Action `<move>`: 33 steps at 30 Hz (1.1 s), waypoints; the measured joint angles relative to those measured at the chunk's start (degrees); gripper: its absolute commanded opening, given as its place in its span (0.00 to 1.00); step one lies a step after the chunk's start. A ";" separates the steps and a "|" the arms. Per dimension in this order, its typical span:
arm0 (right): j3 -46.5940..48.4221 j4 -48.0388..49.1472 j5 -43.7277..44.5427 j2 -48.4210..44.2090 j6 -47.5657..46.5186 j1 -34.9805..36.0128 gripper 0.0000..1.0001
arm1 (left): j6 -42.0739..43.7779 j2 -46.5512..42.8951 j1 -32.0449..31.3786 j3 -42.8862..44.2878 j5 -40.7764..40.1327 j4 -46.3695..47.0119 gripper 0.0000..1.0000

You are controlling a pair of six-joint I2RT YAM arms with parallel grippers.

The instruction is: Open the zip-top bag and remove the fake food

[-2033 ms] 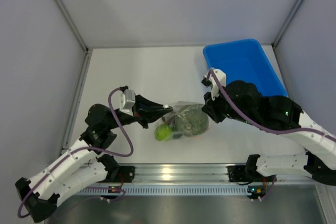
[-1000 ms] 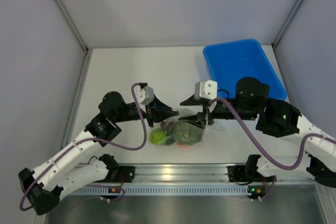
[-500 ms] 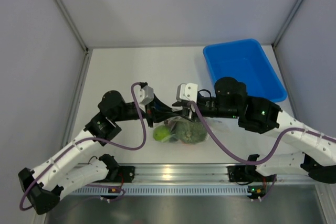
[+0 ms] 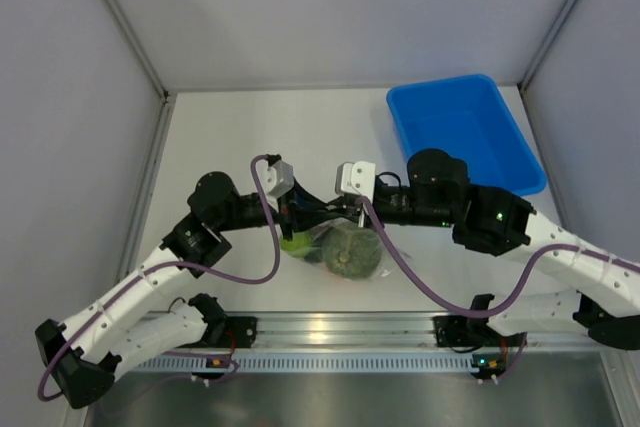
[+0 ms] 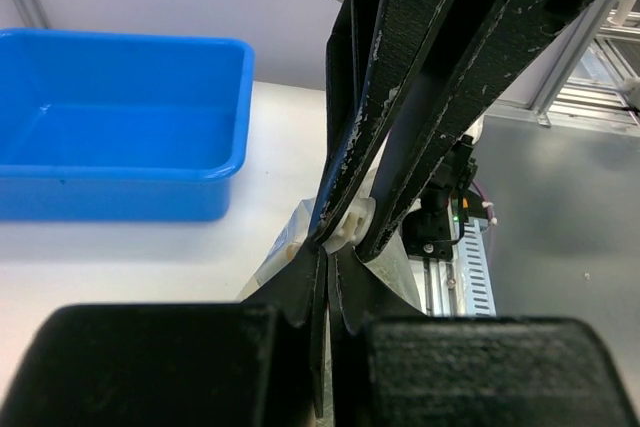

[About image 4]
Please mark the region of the lime green toy fruit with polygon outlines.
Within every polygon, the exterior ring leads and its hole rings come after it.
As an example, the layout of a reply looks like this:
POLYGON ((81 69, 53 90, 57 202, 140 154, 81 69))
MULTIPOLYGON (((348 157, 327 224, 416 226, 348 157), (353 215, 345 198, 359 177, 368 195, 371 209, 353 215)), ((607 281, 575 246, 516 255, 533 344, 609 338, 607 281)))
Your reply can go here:
POLYGON ((290 239, 281 237, 280 249, 294 258, 304 258, 313 250, 313 237, 309 232, 294 232, 290 239))

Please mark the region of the clear polka dot zip bag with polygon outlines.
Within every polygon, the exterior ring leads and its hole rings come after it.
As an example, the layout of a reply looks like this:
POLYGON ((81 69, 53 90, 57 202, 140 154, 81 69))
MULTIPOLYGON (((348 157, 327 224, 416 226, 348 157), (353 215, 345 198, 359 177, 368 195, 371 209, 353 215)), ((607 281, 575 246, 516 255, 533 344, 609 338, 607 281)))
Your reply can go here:
POLYGON ((386 277, 398 268, 375 229, 346 219, 322 222, 290 239, 280 236, 279 245, 298 263, 349 281, 386 277))

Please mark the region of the green netted toy melon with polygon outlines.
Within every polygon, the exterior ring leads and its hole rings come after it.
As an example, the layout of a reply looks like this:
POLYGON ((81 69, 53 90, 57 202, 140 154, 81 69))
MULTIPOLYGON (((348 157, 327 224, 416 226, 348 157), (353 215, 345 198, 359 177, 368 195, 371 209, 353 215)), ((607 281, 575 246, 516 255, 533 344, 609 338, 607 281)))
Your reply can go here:
POLYGON ((346 223, 332 227, 321 245, 321 259, 327 270, 348 280, 373 276, 382 254, 382 242, 374 231, 346 223))

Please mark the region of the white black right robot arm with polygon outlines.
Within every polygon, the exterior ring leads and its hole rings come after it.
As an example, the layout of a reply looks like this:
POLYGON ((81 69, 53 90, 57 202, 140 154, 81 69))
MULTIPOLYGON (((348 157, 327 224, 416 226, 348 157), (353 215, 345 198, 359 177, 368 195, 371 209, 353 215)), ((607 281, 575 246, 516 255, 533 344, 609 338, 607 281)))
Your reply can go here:
POLYGON ((464 161, 438 149, 412 155, 408 185, 377 179, 371 162, 345 162, 335 190, 353 199, 403 274, 447 312, 467 318, 480 344, 529 332, 582 334, 615 349, 639 348, 639 265, 598 248, 551 221, 527 200, 470 181, 464 161), (469 251, 522 264, 512 292, 463 308, 439 296, 393 244, 387 224, 446 227, 469 251))

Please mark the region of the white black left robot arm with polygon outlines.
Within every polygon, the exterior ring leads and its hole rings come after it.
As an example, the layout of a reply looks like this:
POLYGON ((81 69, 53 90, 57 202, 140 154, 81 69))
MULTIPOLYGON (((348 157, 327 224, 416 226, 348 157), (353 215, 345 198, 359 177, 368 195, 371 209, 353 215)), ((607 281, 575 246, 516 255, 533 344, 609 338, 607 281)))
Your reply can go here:
POLYGON ((37 387, 41 402, 60 397, 73 409, 101 398, 124 374, 177 347, 219 344, 225 311, 208 294, 198 294, 175 313, 151 322, 144 316, 161 301, 203 275, 241 285, 262 285, 278 273, 280 261, 261 277, 239 277, 216 269, 230 251, 228 231, 267 227, 271 239, 306 230, 329 218, 326 202, 306 191, 277 161, 271 179, 241 195, 231 177, 203 175, 188 197, 188 214, 122 281, 85 309, 61 322, 48 319, 35 330, 45 371, 37 387))

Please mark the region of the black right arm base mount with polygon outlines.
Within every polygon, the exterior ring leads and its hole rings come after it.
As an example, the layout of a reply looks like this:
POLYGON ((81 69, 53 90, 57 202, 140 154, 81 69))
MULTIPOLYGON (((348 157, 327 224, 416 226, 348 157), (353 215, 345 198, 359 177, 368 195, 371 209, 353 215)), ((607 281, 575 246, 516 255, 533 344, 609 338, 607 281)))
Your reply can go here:
POLYGON ((518 347, 523 334, 502 335, 488 325, 487 319, 469 319, 458 315, 441 315, 432 319, 438 347, 484 348, 518 347))

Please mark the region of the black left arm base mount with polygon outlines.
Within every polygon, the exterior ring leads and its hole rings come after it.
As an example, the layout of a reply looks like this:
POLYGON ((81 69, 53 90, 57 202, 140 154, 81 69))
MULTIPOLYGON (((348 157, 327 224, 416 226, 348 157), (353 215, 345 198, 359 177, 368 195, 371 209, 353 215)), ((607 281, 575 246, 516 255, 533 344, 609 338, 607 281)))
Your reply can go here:
POLYGON ((257 337, 258 319, 253 316, 227 316, 214 323, 207 344, 214 348, 251 348, 257 337))

